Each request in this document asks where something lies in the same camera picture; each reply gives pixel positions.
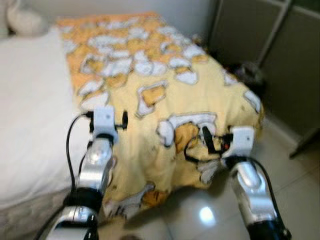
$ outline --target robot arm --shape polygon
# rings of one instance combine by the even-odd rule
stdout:
[[[128,115],[124,112],[122,124],[115,124],[112,106],[97,108],[91,113],[88,145],[76,188],[64,200],[64,209],[53,225],[47,240],[97,240],[97,217],[110,171],[114,166],[113,145],[118,142],[117,127],[126,129]]]
[[[222,163],[230,172],[232,188],[250,239],[291,239],[281,219],[267,172],[258,161],[249,157],[254,130],[234,127],[231,134],[232,142],[222,154]],[[257,171],[254,163],[260,166],[265,177]]]

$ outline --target black knob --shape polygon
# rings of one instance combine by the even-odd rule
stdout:
[[[124,111],[122,114],[122,129],[126,130],[128,127],[128,112]]]
[[[90,124],[89,124],[89,132],[92,134],[95,130],[95,126],[94,126],[94,118],[92,117],[90,119]]]

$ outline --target black cable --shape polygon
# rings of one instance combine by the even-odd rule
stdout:
[[[70,141],[70,134],[71,134],[71,130],[74,126],[74,124],[76,123],[76,121],[81,118],[82,116],[86,116],[87,118],[92,118],[93,117],[93,112],[92,111],[88,111],[85,113],[81,113],[78,116],[76,116],[70,127],[68,130],[68,133],[66,135],[66,141],[65,141],[65,152],[66,152],[66,159],[68,162],[68,166],[69,166],[69,171],[70,171],[70,176],[71,176],[71,192],[73,192],[76,189],[76,181],[75,181],[75,175],[74,175],[74,171],[72,168],[72,164],[71,164],[71,159],[70,159],[70,152],[69,152],[69,141]],[[84,155],[81,159],[80,162],[80,166],[79,166],[79,172],[81,172],[81,167],[82,167],[82,163],[85,159]],[[39,229],[39,231],[36,233],[36,236],[34,237],[34,240],[39,240],[41,235],[44,233],[45,229],[48,227],[48,225],[50,224],[50,222],[64,209],[64,205],[61,205],[50,217],[49,219],[42,225],[42,227]]]
[[[74,171],[72,169],[72,164],[71,164],[71,159],[70,159],[70,152],[69,152],[69,140],[70,140],[70,133],[71,133],[71,130],[72,130],[72,127],[74,126],[74,124],[76,123],[76,121],[81,118],[82,116],[86,116],[86,113],[82,113],[78,116],[76,116],[70,127],[69,127],[69,130],[68,130],[68,134],[66,136],[66,141],[65,141],[65,153],[66,153],[66,159],[68,161],[68,166],[69,166],[69,171],[70,171],[70,176],[71,176],[71,192],[74,192],[75,189],[76,189],[76,181],[75,181],[75,175],[74,175]]]
[[[61,205],[51,216],[50,218],[42,225],[42,227],[39,229],[39,231],[36,233],[33,240],[39,240],[41,235],[44,233],[48,225],[51,223],[51,221],[64,209],[64,205]]]
[[[252,158],[252,157],[247,157],[247,159],[249,159],[249,161],[254,165],[258,165],[259,168],[262,170],[264,176],[265,176],[265,179],[266,179],[266,182],[268,184],[268,188],[269,188],[269,192],[270,192],[270,196],[271,196],[271,199],[272,199],[272,203],[273,203],[273,206],[274,206],[274,210],[276,212],[276,215],[277,215],[277,220],[279,221],[279,223],[281,224],[281,226],[284,228],[283,230],[287,231],[289,234],[289,230],[285,227],[285,224],[283,222],[283,219],[280,215],[280,212],[279,212],[279,208],[278,208],[278,205],[277,205],[277,201],[276,201],[276,197],[275,197],[275,193],[273,191],[273,188],[272,188],[272,185],[271,185],[271,181],[270,181],[270,177],[266,171],[266,169],[264,168],[264,166],[259,162],[257,161],[256,159]]]
[[[79,165],[79,170],[78,170],[78,175],[80,175],[80,173],[81,173],[82,163],[84,162],[85,157],[86,157],[86,154],[84,154],[82,159],[81,159],[81,162],[80,162],[80,165]]]

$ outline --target white floor tile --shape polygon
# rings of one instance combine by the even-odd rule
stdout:
[[[320,149],[316,145],[289,159],[289,154],[293,150],[292,143],[282,138],[268,125],[252,150],[252,156],[266,168],[275,192],[320,164]]]
[[[276,194],[279,211],[292,240],[320,239],[319,189],[319,169],[315,169]],[[237,214],[194,237],[194,240],[210,239],[248,240],[249,234],[241,215]]]
[[[240,214],[196,236],[194,240],[248,240],[246,226]]]
[[[320,239],[319,169],[276,194],[284,224],[293,240]]]
[[[221,174],[208,191],[181,189],[161,207],[175,240],[189,240],[239,212],[237,199]]]
[[[119,240],[122,236],[133,234],[141,240],[172,240],[168,228],[158,208],[149,209],[129,220],[121,218],[100,226],[99,239]]]

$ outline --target cartoon print blanket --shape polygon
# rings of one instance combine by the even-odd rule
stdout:
[[[60,19],[57,25],[83,110],[128,111],[103,199],[107,218],[129,218],[181,186],[206,188],[220,169],[202,129],[261,128],[259,98],[155,13]],[[198,163],[186,161],[184,149]]]

